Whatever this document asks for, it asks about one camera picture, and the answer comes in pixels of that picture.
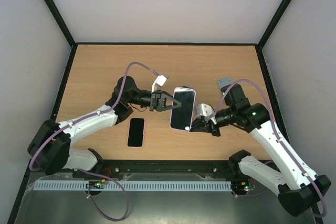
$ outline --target purple cable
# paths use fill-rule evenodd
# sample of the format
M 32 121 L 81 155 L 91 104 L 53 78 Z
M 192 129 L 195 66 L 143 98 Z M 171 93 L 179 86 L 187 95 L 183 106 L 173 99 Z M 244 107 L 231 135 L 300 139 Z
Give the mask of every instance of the purple cable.
M 270 163 L 274 163 L 272 160 L 266 161 L 265 165 L 270 164 Z M 256 197 L 256 196 L 260 196 L 262 195 L 264 192 L 266 192 L 268 190 L 268 188 L 265 188 L 264 190 L 262 190 L 261 192 L 257 193 L 257 194 L 252 194 L 252 195 L 238 195 L 236 194 L 234 191 L 232 191 L 232 194 L 238 198 L 252 198 L 252 197 Z
M 144 67 L 145 69 L 148 69 L 149 71 L 151 71 L 151 72 L 152 72 L 153 74 L 155 74 L 156 76 L 159 76 L 159 73 L 157 73 L 157 72 L 154 71 L 153 69 L 147 67 L 146 65 L 144 65 L 144 64 L 142 64 L 142 63 L 140 63 L 140 62 L 137 62 L 137 61 L 131 62 L 131 63 L 127 66 L 127 68 L 126 68 L 125 74 L 124 74 L 123 79 L 122 79 L 122 82 L 121 82 L 120 92 L 119 92 L 119 94 L 118 94 L 118 97 L 117 97 L 115 103 L 112 105 L 111 108 L 109 108 L 109 109 L 107 109 L 107 110 L 103 110 L 103 111 L 101 111 L 100 114 L 108 113 L 108 112 L 110 112 L 111 110 L 113 110 L 113 109 L 117 106 L 117 104 L 118 104 L 118 102 L 119 102 L 119 100 L 120 100 L 120 98 L 121 98 L 122 91 L 123 91 L 124 86 L 125 86 L 126 76 L 127 76 L 128 71 L 130 70 L 130 68 L 131 68 L 132 65 L 140 65 L 140 66 Z M 83 117 L 81 117 L 81 118 L 79 118 L 79 119 L 73 121 L 73 125 L 75 125 L 76 123 L 79 123 L 79 122 L 81 122 L 81 121 L 83 121 L 83 120 L 85 120 L 85 119 L 87 119 L 87 118 L 90 118 L 90 117 L 92 117 L 92 116 L 95 116 L 95 115 L 97 115 L 96 112 L 93 112 L 93 113 L 91 113 L 91 114 L 85 115 L 85 116 L 83 116 Z M 40 154 L 40 152 L 43 150 L 43 148 L 46 147 L 46 145 L 47 145 L 47 144 L 48 144 L 48 143 L 49 143 L 55 136 L 57 136 L 59 133 L 61 133 L 62 131 L 64 131 L 65 129 L 67 129 L 67 128 L 69 128 L 69 127 L 70 127 L 70 125 L 67 124 L 66 126 L 64 126 L 64 127 L 60 128 L 59 130 L 57 130 L 57 131 L 56 131 L 54 134 L 52 134 L 47 140 L 44 141 L 44 143 L 43 143 L 43 144 L 40 146 L 40 148 L 35 152 L 35 154 L 33 155 L 32 159 L 30 160 L 30 163 L 29 163 L 29 169 L 30 169 L 32 172 L 35 172 L 35 171 L 37 171 L 37 170 L 40 170 L 40 168 L 34 168 L 34 163 L 35 163 L 35 160 L 36 160 L 37 156 Z
M 90 186 L 89 189 L 88 189 L 88 196 L 89 196 L 89 198 L 91 199 L 91 201 L 92 201 L 92 203 L 94 204 L 94 206 L 96 207 L 97 212 L 98 212 L 100 215 L 102 215 L 105 219 L 110 220 L 110 221 L 121 221 L 121 220 L 126 219 L 126 218 L 127 218 L 127 214 L 128 214 L 128 212 L 129 212 L 129 209 L 130 209 L 130 198 L 128 197 L 125 188 L 123 188 L 123 186 L 122 186 L 118 181 L 116 181 L 116 180 L 113 179 L 113 178 L 110 178 L 110 177 L 107 177 L 107 176 L 104 176 L 104 175 L 100 175 L 100 174 L 97 174 L 97 173 L 91 173 L 91 172 L 88 172 L 88 171 L 86 171 L 86 170 L 82 170 L 82 169 L 78 169 L 78 170 L 81 171 L 82 173 L 86 173 L 86 174 L 88 174 L 88 175 L 92 175 L 92 176 L 97 176 L 97 177 L 105 178 L 105 179 L 107 179 L 107 180 L 109 180 L 109 181 L 112 181 L 112 182 L 116 183 L 116 184 L 120 187 L 120 189 L 123 191 L 123 193 L 125 194 L 125 197 L 126 197 L 126 211 L 125 211 L 124 215 L 123 215 L 121 218 L 119 218 L 119 219 L 111 218 L 111 217 L 107 216 L 106 214 L 104 214 L 104 213 L 102 212 L 102 210 L 100 210 L 100 208 L 97 206 L 97 204 L 96 204 L 95 201 L 93 200 L 92 196 L 90 195 L 91 186 Z
M 237 81 L 234 81 L 232 84 L 230 84 L 230 86 L 226 89 L 224 95 L 222 96 L 216 110 L 214 113 L 212 113 L 210 116 L 207 117 L 207 119 L 209 120 L 210 118 L 213 118 L 216 113 L 218 112 L 218 110 L 220 109 L 220 107 L 222 106 L 222 103 L 225 99 L 225 97 L 227 96 L 227 94 L 229 93 L 229 91 L 233 88 L 234 85 L 240 83 L 240 82 L 248 82 L 250 84 L 252 84 L 259 92 L 260 94 L 262 95 L 262 98 L 264 99 L 265 101 L 265 104 L 266 104 L 266 108 L 268 110 L 268 113 L 269 113 L 269 118 L 270 118 L 270 122 L 271 122 L 271 126 L 272 126 L 272 129 L 273 129 L 273 132 L 277 138 L 277 140 L 279 141 L 279 143 L 281 144 L 281 146 L 285 149 L 285 151 L 287 152 L 287 154 L 291 157 L 291 159 L 294 161 L 294 163 L 299 167 L 300 171 L 302 171 L 303 174 L 307 174 L 307 171 L 301 166 L 300 162 L 297 161 L 297 159 L 294 157 L 294 155 L 292 154 L 292 152 L 288 149 L 288 147 L 283 143 L 283 141 L 280 139 L 280 136 L 276 130 L 276 127 L 275 127 L 275 119 L 273 117 L 273 114 L 271 112 L 271 106 L 268 102 L 268 99 L 266 98 L 266 95 L 264 94 L 264 92 L 262 91 L 262 89 L 257 85 L 255 84 L 253 81 L 250 81 L 250 80 L 247 80 L 247 79 L 240 79 L 240 80 L 237 80 Z M 309 182 L 313 185 L 314 189 L 316 190 L 316 193 L 318 194 L 320 200 L 321 200 L 321 203 L 322 203 L 322 207 L 323 207 L 323 213 L 320 214 L 320 215 L 317 215 L 317 214 L 314 214 L 312 212 L 309 212 L 311 215 L 313 215 L 314 217 L 318 217 L 318 218 L 322 218 L 324 216 L 327 215 L 327 205 L 325 204 L 326 202 L 324 201 L 324 198 L 323 198 L 323 195 L 320 191 L 320 189 L 318 188 L 318 186 L 316 185 L 316 183 L 314 182 L 314 180 L 308 175 L 306 176 L 307 179 L 309 180 Z

